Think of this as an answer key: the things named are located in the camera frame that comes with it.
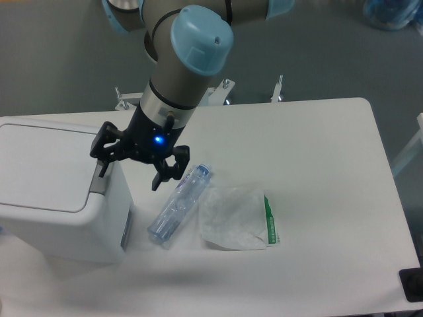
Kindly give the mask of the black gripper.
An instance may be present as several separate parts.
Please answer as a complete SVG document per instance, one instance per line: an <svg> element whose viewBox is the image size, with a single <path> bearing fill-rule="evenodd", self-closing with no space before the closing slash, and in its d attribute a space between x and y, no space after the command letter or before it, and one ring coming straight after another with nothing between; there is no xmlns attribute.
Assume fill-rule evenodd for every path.
<svg viewBox="0 0 423 317"><path fill-rule="evenodd" d="M151 185L153 191L162 182L180 180L190 161L190 147L174 147L182 128L176 128L176 115L173 112L165 112L164 119L164 123L157 124L137 107L124 131L120 131L111 122L104 122L90 150L90 156L97 159L97 164L101 166L98 176L104 177L111 162L129 158L153 164L157 171ZM167 159L171 156L175 163L169 166Z"/></svg>

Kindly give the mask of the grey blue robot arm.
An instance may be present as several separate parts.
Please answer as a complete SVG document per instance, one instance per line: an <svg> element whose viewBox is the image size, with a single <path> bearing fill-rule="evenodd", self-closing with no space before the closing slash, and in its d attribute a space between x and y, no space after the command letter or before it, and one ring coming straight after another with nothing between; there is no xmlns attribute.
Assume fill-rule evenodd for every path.
<svg viewBox="0 0 423 317"><path fill-rule="evenodd" d="M268 20L293 7L293 1L104 1L111 25L123 32L144 28L144 45L155 62L139 104L125 130L105 122L90 155L104 176L109 164L124 159L152 164L153 189L178 180L190 149L177 145L183 129L225 65L233 27Z"/></svg>

